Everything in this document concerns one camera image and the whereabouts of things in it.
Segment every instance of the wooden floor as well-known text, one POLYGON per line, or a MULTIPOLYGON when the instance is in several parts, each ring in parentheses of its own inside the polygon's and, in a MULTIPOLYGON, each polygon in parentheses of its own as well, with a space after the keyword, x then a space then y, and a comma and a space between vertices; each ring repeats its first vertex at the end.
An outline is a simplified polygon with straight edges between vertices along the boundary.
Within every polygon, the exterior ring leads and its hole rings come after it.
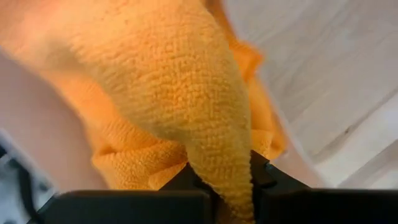
POLYGON ((398 1, 226 1, 300 147, 336 187, 398 188, 398 1))

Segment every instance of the black plastic part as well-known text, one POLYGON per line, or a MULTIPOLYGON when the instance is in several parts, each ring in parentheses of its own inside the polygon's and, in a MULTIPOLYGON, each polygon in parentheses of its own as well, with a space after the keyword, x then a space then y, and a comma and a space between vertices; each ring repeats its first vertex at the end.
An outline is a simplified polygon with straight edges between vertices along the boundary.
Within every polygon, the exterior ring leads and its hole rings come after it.
MULTIPOLYGON (((398 191, 311 189, 252 153, 257 224, 398 223, 398 191)), ((45 224, 215 222, 219 196, 187 165, 157 192, 82 191, 40 213, 45 224)))
POLYGON ((0 145, 0 159, 7 154, 5 148, 0 145))
POLYGON ((210 224, 201 191, 81 191, 59 196, 41 214, 45 224, 210 224))
POLYGON ((15 160, 13 160, 13 162, 15 162, 18 167, 19 193, 21 195, 25 212, 33 222, 42 223, 41 217, 37 213, 33 202, 32 177, 30 176, 30 173, 18 162, 15 160))

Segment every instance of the towel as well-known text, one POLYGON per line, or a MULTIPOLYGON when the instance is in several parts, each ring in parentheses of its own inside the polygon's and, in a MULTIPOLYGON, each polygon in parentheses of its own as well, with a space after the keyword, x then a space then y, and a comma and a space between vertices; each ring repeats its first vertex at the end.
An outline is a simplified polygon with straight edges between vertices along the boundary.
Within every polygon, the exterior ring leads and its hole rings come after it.
POLYGON ((112 189, 161 188, 189 162, 253 221, 251 149, 284 136, 219 1, 1 1, 0 45, 76 111, 112 189))

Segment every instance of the fabric texture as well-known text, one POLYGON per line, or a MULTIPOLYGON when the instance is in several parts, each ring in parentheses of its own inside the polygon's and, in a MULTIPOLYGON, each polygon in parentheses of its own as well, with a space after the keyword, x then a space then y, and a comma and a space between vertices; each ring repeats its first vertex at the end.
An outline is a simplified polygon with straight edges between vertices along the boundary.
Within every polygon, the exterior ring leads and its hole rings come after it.
POLYGON ((285 147, 220 1, 10 1, 0 44, 78 113, 112 189, 159 189, 189 162, 251 223, 250 150, 285 147))

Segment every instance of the white surface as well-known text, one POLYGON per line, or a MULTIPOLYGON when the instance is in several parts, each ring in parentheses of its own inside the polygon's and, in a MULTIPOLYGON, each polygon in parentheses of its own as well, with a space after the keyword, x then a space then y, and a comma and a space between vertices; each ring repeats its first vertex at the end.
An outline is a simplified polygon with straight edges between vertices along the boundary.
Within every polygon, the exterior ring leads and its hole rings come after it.
POLYGON ((398 2, 225 3, 238 36, 267 55, 260 77, 310 165, 332 186, 397 187, 349 179, 398 136, 398 2))

